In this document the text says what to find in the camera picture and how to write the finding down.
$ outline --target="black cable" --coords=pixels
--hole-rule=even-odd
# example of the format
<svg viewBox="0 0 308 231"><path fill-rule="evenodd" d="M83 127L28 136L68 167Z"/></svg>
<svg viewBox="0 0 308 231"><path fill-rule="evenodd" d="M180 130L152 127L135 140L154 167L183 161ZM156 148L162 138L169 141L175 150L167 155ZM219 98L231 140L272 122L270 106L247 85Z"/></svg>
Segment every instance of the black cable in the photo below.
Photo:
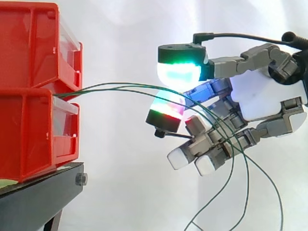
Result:
<svg viewBox="0 0 308 231"><path fill-rule="evenodd" d="M178 133L173 133L173 132L166 133L165 136L174 136L174 137L187 138L187 139L191 139L192 138L192 136L188 136L188 135L184 135L184 134L178 134Z"/></svg>
<svg viewBox="0 0 308 231"><path fill-rule="evenodd" d="M218 34L215 34L215 33L196 33L196 34L193 35L193 42L195 44L201 44L204 41L212 40L214 38L243 38L243 39L245 38L245 39L253 39L253 40L257 40L257 41L269 42L269 43L285 45L285 46L291 46L292 45L290 42L279 41L279 40L264 38L264 37L255 36L255 35L237 34L237 33L218 33Z"/></svg>

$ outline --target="black connector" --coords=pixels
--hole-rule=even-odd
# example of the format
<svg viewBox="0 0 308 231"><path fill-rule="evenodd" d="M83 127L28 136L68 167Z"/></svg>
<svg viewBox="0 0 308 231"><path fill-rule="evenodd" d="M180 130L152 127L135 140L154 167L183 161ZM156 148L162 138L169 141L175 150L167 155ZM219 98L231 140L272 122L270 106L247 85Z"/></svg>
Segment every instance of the black connector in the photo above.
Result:
<svg viewBox="0 0 308 231"><path fill-rule="evenodd" d="M308 49L308 39L303 38L301 36L297 36L295 33L291 31L285 32L281 40L283 42L288 42L289 47L293 47L302 51Z"/></svg>
<svg viewBox="0 0 308 231"><path fill-rule="evenodd" d="M209 41L215 38L214 33L196 33L193 35L193 43L200 44L204 41Z"/></svg>

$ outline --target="green wire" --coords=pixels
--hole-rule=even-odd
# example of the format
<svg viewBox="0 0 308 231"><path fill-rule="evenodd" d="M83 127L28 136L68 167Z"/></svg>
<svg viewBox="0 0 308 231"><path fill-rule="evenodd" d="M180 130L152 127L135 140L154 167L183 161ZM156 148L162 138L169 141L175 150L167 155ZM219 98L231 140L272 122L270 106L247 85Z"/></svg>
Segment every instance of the green wire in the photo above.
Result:
<svg viewBox="0 0 308 231"><path fill-rule="evenodd" d="M74 95L79 95L79 94L83 94L83 93L89 93L89 92L94 92L94 91L101 91L101 90L87 90L87 89L90 89L90 88L94 88L94 87L99 87L99 86L105 86L105 85L119 85L119 84L129 84L130 86L122 86L122 87L117 87L117 88L113 88L113 90L118 90L120 88L125 88L125 87L140 87L140 88L152 88L152 89L159 89L159 90L166 90L166 91L169 91L169 92L172 92L172 93L175 93L175 94L178 94L180 96L183 96L185 97L186 99L189 99L191 100L189 97L177 92L177 91L174 91L174 90L171 90L171 89L168 89L168 88L163 88L163 87L159 87L159 86L154 86L154 85L148 85L148 84L139 84L139 83L128 83L128 82L111 82L111 83L102 83L102 84L97 84L97 85L94 85L94 86L90 86L90 87L87 87L87 88L84 88L83 90L80 90L80 91L76 91L74 92ZM217 121L217 119L215 117L217 117L220 121L222 121L226 127L231 131L232 135L235 136L234 132L232 131L232 129L229 127L228 124L225 123L225 121L221 120L217 115L215 115L214 113L212 113L210 110L208 110L206 107L204 107L203 105L201 105L200 103L198 102L195 102L194 100L191 100L193 101L196 105L199 105L203 110L207 111L212 117L213 119L216 121L216 123L218 125L220 125L220 123ZM212 127L214 127L213 123L207 118L205 117L203 114L199 113L202 117L204 117L211 125ZM222 128L223 132L225 133L226 137L227 136L227 133L226 131L224 130L224 128ZM231 148L232 148L232 158L234 158L234 146L233 144L230 142L229 138L225 138L218 130L217 132L220 134L220 136L226 140ZM243 153L243 148L238 140L238 138L235 136L236 140L238 141L239 143L239 146L241 148L241 153ZM246 200L245 200L245 206L244 206L244 211L243 211L243 214L241 216L241 218L239 219L239 221L230 229L230 231L232 231L233 229L235 229L240 223L241 221L243 220L245 214L246 214L246 209L247 209L247 205L248 205L248 197L249 197L249 167L248 167L248 162L247 162L247 159L246 157L243 155L244 157L244 161L245 161L245 166L246 166L246 174L247 174L247 193L246 193ZM207 203L204 207L202 207L197 213L196 215L191 219L191 221L188 223L188 225L186 226L186 228L184 229L187 230L187 228L192 224L192 222L194 221L194 219L225 189L225 187L228 185L230 179L231 179L231 176L233 174L233 169L234 169L234 162L232 162L232 168L231 168L231 172L230 172L230 175L226 181L226 183L223 185L223 187L221 188L221 190L216 194L214 195L214 197L209 201L209 203Z"/></svg>
<svg viewBox="0 0 308 231"><path fill-rule="evenodd" d="M84 91L84 90L86 90L86 89L90 89L90 88L94 88L94 87L98 87L98 86L104 86L104 85L112 85L112 84L130 84L130 86L122 86L122 87L117 87L117 88L113 88L113 89L100 89L100 90L90 90L90 91ZM65 96L69 96L69 95L80 95L80 94L84 94L84 93L89 93L89 92L93 92L93 91L104 91L104 90L120 90L120 88L123 88L123 87L142 87L142 88L153 88L153 89L159 89L159 90L167 90L167 91L169 91L169 92L173 92L173 93L175 93L175 94L178 94L178 95L181 95L181 96L183 96L183 97L185 97L185 98L188 98L187 96L185 96L185 95L183 95L183 94L180 94L180 93L178 93L178 92L176 92L176 91L173 91L173 90L170 90L170 89L166 89L166 88L162 88L162 87L158 87L158 86L153 86L153 85L146 85L146 84L135 84L135 83L126 83L126 82L124 82L124 83L119 83L119 82L114 82L114 83L103 83L103 84L97 84L97 85L94 85L94 86L91 86L91 87L88 87L88 88L85 88L85 89L83 89L83 90L80 90L80 91L76 91L76 92L72 92L72 93L67 93L67 94L57 94L57 96L59 96L59 97L65 97ZM138 92L138 91L132 91L132 90L122 90L122 91L130 91L130 92L136 92L136 93L141 93L141 92ZM211 111L209 111L207 108L205 108L204 106L202 106L200 103L198 103L198 102L194 102L194 103L196 103L196 105L199 105L203 110L205 110L205 111L207 111L213 118L214 118L214 120L218 123L218 125L220 125L219 124L219 122L216 120L216 118L214 117L214 116L216 116L220 121L222 121L227 127L228 127L228 129L232 132L232 134L233 135L235 135L234 134L234 132L231 130L231 128L223 121L223 120L221 120L217 115L215 115L215 114L213 114ZM202 117L204 117L206 120L208 120L208 118L207 117L205 117L202 113L200 113L200 112L198 112L198 111L196 111L197 113L199 113ZM232 143L229 141L229 138L228 139L226 139L224 136L222 136L228 143L230 143L230 145L232 146L232 159L234 159L234 149L233 148L235 148L236 150L238 150L239 152L241 152L243 155L244 155L244 159L245 159L245 164L246 164L246 170L247 170L247 195L246 195L246 201L245 201L245 207L244 207L244 212L243 212L243 214L242 214L242 216L241 216L241 218L240 218L240 220L230 229L230 230L233 230L233 229L235 229L235 227L237 227L239 224L240 224L240 222L242 221L242 219L244 218L244 216L245 216L245 213L246 213L246 208L247 208L247 203L248 203L248 195L249 195L249 169L248 169L248 163L247 163L247 160L246 160L246 158L248 158L254 165L256 165L266 176L267 176L267 178L271 181L271 183L273 184L273 186L274 186L274 188L275 188L275 191L276 191L276 193L277 193L277 195L278 195L278 198L279 198L279 203L280 203L280 207L281 207L281 212L282 212L282 222L281 222L281 230L282 230L282 226L283 226L283 211L282 211L282 203L281 203L281 198L280 198L280 195L279 195L279 191L278 191L278 189L277 189L277 187L276 187L276 185L274 184L274 182L272 181L272 179L269 177L269 175L260 167L260 166L258 166L250 157L248 157L248 156L246 156L245 154L244 154L244 151L243 151L243 148L242 148L242 146L241 146L241 144L239 143L239 146L240 146L240 150L238 149L238 148L236 148L236 147L234 147L233 145L232 145ZM207 203L203 208L201 208L200 210L199 210L199 212L193 217L193 219L190 221L190 223L187 225L187 227L185 228L185 230L189 227L189 225L193 222L193 220L197 217L197 215L203 210L203 209L205 209L221 192L222 192L222 190L226 187L226 185L229 183L229 180L230 180L230 178L231 178L231 176L229 176L229 178L228 178L228 180L226 181L226 183L225 183L225 185L222 187L222 189L209 201L209 203Z"/></svg>

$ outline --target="black metal stand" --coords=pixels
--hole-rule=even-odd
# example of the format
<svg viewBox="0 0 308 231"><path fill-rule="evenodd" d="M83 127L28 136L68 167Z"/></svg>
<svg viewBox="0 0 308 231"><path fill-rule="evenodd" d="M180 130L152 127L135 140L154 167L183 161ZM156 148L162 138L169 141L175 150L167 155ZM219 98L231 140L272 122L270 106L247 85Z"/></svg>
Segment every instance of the black metal stand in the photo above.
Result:
<svg viewBox="0 0 308 231"><path fill-rule="evenodd" d="M83 187L83 163L69 163L47 176L0 189L0 231L57 231L62 209Z"/></svg>

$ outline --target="glowing sensor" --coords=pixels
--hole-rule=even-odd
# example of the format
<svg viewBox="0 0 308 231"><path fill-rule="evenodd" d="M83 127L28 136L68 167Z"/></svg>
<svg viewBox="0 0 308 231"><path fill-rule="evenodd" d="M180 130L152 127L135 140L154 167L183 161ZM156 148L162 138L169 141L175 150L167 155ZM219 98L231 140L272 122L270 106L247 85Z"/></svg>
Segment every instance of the glowing sensor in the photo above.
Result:
<svg viewBox="0 0 308 231"><path fill-rule="evenodd" d="M157 64L157 74L163 84L173 90L184 92L198 85L201 66L194 63Z"/></svg>

